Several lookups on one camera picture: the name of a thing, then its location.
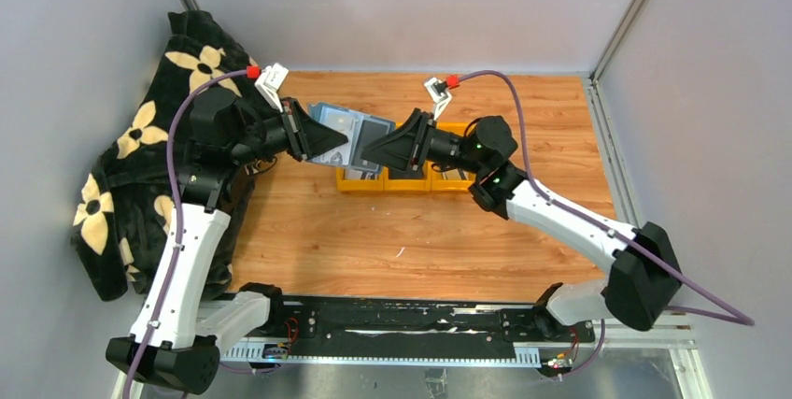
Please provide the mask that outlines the blue leather card holder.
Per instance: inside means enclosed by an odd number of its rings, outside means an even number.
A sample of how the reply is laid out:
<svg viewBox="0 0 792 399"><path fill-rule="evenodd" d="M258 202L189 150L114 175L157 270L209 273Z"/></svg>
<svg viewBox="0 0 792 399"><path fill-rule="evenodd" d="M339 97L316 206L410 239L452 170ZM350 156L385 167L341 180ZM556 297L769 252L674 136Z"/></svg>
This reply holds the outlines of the blue leather card holder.
<svg viewBox="0 0 792 399"><path fill-rule="evenodd" d="M360 173L381 173L382 166L365 160L361 153L369 143L394 131L394 121L328 103L311 105L309 112L314 120L347 138L345 144L310 159L311 163Z"/></svg>

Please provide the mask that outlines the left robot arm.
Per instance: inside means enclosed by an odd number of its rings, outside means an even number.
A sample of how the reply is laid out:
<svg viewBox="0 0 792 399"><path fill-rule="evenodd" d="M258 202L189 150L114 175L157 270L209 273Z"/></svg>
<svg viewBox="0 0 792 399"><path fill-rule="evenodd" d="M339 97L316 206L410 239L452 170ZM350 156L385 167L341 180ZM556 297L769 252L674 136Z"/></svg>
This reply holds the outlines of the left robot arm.
<svg viewBox="0 0 792 399"><path fill-rule="evenodd" d="M347 143L315 121L293 98L265 119L222 88L188 96L177 111L191 138L186 160L165 152L173 194L172 222L163 256L130 333L109 341L106 359L140 382L179 392L204 393L221 356L254 330L278 335L286 324L282 291L249 283L231 303L205 320L198 317L205 282L219 243L253 190L249 168L281 152L307 161Z"/></svg>

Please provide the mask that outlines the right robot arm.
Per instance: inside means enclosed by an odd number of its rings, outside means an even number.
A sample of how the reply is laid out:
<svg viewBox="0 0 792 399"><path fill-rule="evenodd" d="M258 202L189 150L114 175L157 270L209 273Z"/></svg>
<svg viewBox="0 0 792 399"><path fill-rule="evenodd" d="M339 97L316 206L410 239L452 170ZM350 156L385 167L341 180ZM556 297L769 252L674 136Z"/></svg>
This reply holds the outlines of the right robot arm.
<svg viewBox="0 0 792 399"><path fill-rule="evenodd" d="M511 162L516 149L500 116L477 119L458 135L415 109L404 124L366 144L361 156L391 171L429 162L468 172L474 175L468 190L480 208L552 236L602 271L600 280L557 283L543 293L533 315L541 338L557 340L581 321L609 318L651 330L681 287L669 272L679 264L666 231L652 222L636 228L606 219L552 192Z"/></svg>

